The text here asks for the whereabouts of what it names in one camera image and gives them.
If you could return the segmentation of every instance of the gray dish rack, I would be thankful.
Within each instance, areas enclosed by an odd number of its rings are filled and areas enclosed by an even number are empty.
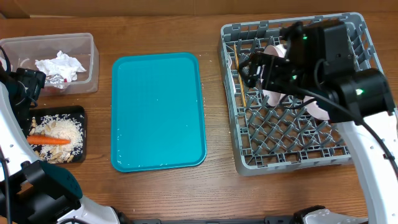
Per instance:
[[[220,64],[228,101],[235,166],[239,174],[273,174],[352,163],[334,124],[315,119],[305,108],[270,108],[268,96],[262,95],[257,88],[248,89],[239,84],[234,66],[234,44],[239,62],[242,62],[252,52],[262,52],[268,45],[283,44],[279,39],[282,27],[297,21],[308,25],[330,19],[339,19],[347,25],[347,41],[355,55],[355,69],[373,67],[382,72],[365,20],[356,12],[226,24],[221,28]],[[242,88],[246,107],[241,97]],[[302,101],[289,96],[285,103],[297,106]]]

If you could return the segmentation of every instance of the green indicator light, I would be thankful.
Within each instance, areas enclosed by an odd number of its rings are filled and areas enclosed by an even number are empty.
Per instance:
[[[355,91],[357,95],[360,95],[364,92],[362,89],[356,89]]]

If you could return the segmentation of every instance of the gray plastic container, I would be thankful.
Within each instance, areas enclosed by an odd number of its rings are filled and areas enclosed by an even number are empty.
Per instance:
[[[36,60],[53,59],[60,50],[77,58],[86,69],[86,72],[77,73],[76,81],[63,83],[62,89],[54,84],[46,84],[40,96],[92,93],[98,90],[99,55],[94,38],[89,33],[8,38],[0,40],[0,46],[6,51],[13,72],[20,67],[38,70]]]
[[[235,166],[239,174],[273,174],[307,167],[352,163],[336,126],[315,119],[306,113],[305,108],[268,108],[268,97],[259,93],[258,89],[248,89],[246,86],[243,88],[247,107],[244,107],[242,87],[234,66],[234,44],[239,62],[242,62],[251,52],[262,52],[268,45],[283,44],[279,39],[281,27],[288,27],[297,21],[308,25],[330,19],[346,23],[347,41],[351,53],[356,57],[355,69],[359,71],[373,67],[382,72],[363,16],[355,12],[226,24],[221,28],[220,64],[228,101]],[[292,96],[285,102],[294,105],[302,103]]]

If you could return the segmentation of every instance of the clear plastic bin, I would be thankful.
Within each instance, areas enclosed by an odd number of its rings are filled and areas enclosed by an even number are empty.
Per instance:
[[[76,81],[63,83],[62,89],[54,84],[46,84],[41,96],[92,93],[98,90],[98,50],[89,33],[8,38],[0,40],[0,46],[6,51],[13,72],[17,68],[38,70],[35,60],[53,59],[60,50],[77,58],[86,69],[86,72],[77,73]]]

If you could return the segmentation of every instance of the yellow stick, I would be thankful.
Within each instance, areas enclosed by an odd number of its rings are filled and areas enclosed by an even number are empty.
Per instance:
[[[238,59],[238,54],[236,53],[236,45],[235,44],[234,44],[234,51],[235,51],[236,70],[239,71],[239,59]],[[241,74],[239,74],[239,72],[238,72],[238,77],[239,77],[239,84],[241,85],[241,94],[242,94],[243,106],[246,107],[246,97],[244,96],[243,82],[242,82]]]

